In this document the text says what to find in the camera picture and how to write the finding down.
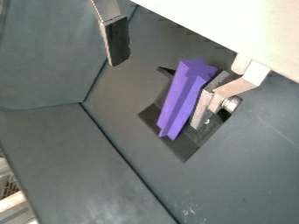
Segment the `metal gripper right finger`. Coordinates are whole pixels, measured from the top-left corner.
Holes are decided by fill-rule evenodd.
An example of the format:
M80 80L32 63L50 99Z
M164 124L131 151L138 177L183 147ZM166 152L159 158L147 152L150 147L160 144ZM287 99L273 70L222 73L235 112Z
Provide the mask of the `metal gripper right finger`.
M191 117L191 126L198 130L220 109L234 112L239 106L238 94L257 88L270 69L242 54L238 54L232 73L222 71L206 84Z

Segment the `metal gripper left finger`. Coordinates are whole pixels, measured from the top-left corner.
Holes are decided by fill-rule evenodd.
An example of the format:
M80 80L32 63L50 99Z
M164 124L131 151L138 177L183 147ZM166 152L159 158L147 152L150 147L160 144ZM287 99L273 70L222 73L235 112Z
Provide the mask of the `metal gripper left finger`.
M128 18L122 14L118 0L90 0L98 17L99 30L112 67L120 65L131 54Z

